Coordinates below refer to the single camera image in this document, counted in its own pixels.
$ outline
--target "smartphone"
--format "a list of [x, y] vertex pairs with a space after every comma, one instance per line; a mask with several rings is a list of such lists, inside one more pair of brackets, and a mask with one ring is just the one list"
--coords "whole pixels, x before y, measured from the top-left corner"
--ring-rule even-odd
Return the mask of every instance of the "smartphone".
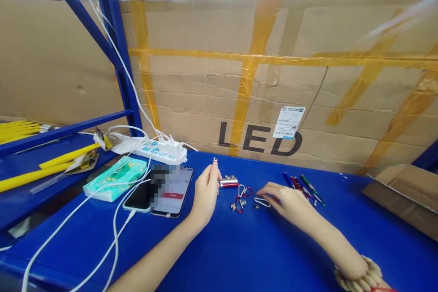
[[180, 167], [152, 172], [151, 189], [154, 191], [152, 214], [166, 218], [178, 218], [186, 200], [194, 169]]
[[125, 210], [135, 210], [138, 212], [148, 213], [151, 210], [151, 183], [143, 182], [138, 185], [137, 189], [123, 203]]

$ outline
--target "cardboard sheet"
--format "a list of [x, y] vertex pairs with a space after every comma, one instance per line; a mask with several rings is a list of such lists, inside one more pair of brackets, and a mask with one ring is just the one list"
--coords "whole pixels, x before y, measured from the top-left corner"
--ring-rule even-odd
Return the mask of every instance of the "cardboard sheet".
[[0, 8], [0, 120], [71, 125], [123, 110], [110, 61], [66, 2], [0, 0]]
[[[154, 94], [142, 98], [164, 132], [202, 151], [366, 174], [410, 163], [438, 138], [431, 1], [133, 0], [121, 10], [136, 85]], [[293, 140], [272, 137], [285, 106], [305, 108]]]
[[[201, 151], [366, 174], [438, 138], [434, 1], [120, 6], [140, 102], [163, 132]], [[0, 6], [0, 118], [67, 125], [123, 109], [109, 60], [66, 3]], [[291, 140], [272, 137], [285, 106], [305, 108]]]

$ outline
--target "tissue pack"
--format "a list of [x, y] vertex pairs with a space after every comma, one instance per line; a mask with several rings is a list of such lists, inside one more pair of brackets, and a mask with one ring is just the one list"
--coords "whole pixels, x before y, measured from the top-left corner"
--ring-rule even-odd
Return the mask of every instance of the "tissue pack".
[[146, 169], [146, 162], [124, 156], [111, 168], [97, 176], [88, 184], [84, 185], [83, 191], [85, 195], [90, 196], [99, 188], [111, 185], [100, 189], [92, 196], [92, 198], [113, 202], [121, 194], [131, 188], [135, 181], [139, 180], [145, 173]]

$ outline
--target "beaded bracelet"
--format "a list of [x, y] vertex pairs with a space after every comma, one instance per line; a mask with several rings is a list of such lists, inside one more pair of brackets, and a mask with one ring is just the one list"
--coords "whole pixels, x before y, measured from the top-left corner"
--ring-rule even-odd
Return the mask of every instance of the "beaded bracelet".
[[372, 291], [395, 291], [394, 289], [387, 289], [379, 287], [379, 283], [382, 281], [382, 270], [380, 267], [370, 258], [362, 256], [368, 264], [368, 270], [366, 275], [355, 281], [348, 281], [341, 274], [337, 266], [335, 266], [334, 276], [338, 284], [345, 290], [351, 292], [372, 292]]

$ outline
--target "yellow stick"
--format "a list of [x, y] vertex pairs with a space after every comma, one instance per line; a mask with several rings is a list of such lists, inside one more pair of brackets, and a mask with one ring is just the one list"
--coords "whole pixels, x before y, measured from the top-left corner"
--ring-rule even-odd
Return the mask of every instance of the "yellow stick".
[[0, 181], [0, 192], [4, 192], [19, 186], [23, 186], [35, 180], [50, 176], [51, 174], [64, 171], [70, 165], [72, 165], [72, 162], [57, 165], [48, 169], [25, 173], [17, 177], [2, 180]]
[[17, 125], [17, 126], [13, 125], [13, 126], [10, 126], [9, 128], [1, 129], [0, 135], [15, 132], [16, 130], [33, 128], [33, 127], [38, 127], [38, 126], [40, 126], [39, 123], [31, 123], [31, 124], [27, 124], [27, 125]]
[[22, 124], [28, 124], [28, 123], [34, 123], [34, 122], [29, 122], [26, 120], [21, 120], [21, 121], [14, 121], [14, 122], [8, 122], [8, 123], [1, 123], [0, 124], [0, 129], [4, 129], [6, 127], [10, 127], [12, 125], [22, 125]]
[[31, 134], [31, 135], [22, 135], [22, 136], [17, 136], [17, 137], [13, 137], [13, 138], [10, 138], [10, 139], [6, 139], [5, 141], [0, 141], [0, 145], [7, 144], [8, 142], [20, 140], [20, 139], [27, 138], [27, 137], [30, 137], [30, 136], [33, 136], [33, 134]]
[[10, 138], [23, 136], [23, 135], [30, 135], [33, 133], [40, 132], [40, 130], [41, 129], [39, 127], [35, 127], [35, 128], [31, 128], [31, 129], [25, 129], [25, 130], [20, 130], [20, 131], [16, 131], [16, 132], [11, 132], [9, 134], [0, 136], [0, 141], [5, 141], [5, 140], [8, 140]]
[[99, 148], [99, 147], [100, 147], [99, 143], [95, 143], [95, 144], [92, 144], [90, 146], [78, 149], [77, 151], [73, 151], [73, 152], [61, 155], [59, 157], [54, 158], [53, 160], [41, 163], [40, 168], [47, 169], [47, 168], [57, 166], [59, 164], [74, 160], [76, 157], [81, 156], [85, 153], [88, 153], [89, 151], [92, 151], [92, 150]]

